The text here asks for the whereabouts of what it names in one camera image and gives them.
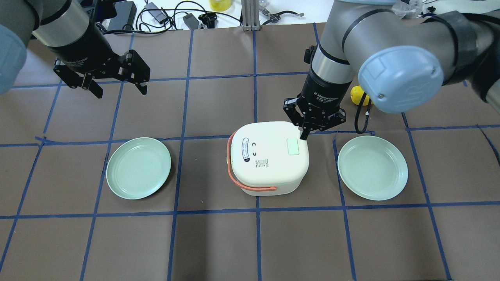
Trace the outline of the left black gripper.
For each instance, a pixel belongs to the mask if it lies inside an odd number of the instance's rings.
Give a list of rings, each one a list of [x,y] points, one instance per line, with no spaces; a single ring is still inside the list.
[[[69,87],[81,87],[96,98],[102,98],[103,89],[94,80],[84,80],[89,73],[95,79],[114,78],[133,83],[142,95],[148,93],[150,68],[140,55],[129,50],[116,54],[97,27],[87,27],[73,43],[53,48],[60,66],[55,66],[57,76]]]

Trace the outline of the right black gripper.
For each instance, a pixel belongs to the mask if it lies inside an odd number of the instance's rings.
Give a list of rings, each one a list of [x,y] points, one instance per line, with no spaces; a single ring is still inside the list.
[[[301,131],[306,141],[312,131],[324,131],[345,123],[345,111],[340,104],[346,94],[346,84],[327,82],[309,72],[296,98],[286,98],[283,110]]]

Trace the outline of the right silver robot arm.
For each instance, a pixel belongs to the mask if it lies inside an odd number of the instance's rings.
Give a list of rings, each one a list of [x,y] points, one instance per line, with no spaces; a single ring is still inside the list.
[[[467,80],[499,111],[499,10],[449,11],[411,25],[394,0],[336,0],[323,35],[305,50],[310,68],[300,94],[283,109],[306,140],[345,122],[341,102],[356,76],[389,114],[429,101],[444,85]]]

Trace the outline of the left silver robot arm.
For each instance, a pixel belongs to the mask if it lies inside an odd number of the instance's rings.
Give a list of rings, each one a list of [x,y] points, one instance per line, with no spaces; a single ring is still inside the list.
[[[55,53],[54,73],[73,89],[102,98],[97,79],[113,78],[147,93],[150,67],[135,50],[115,53],[77,0],[1,1],[1,94],[9,91],[35,37]]]

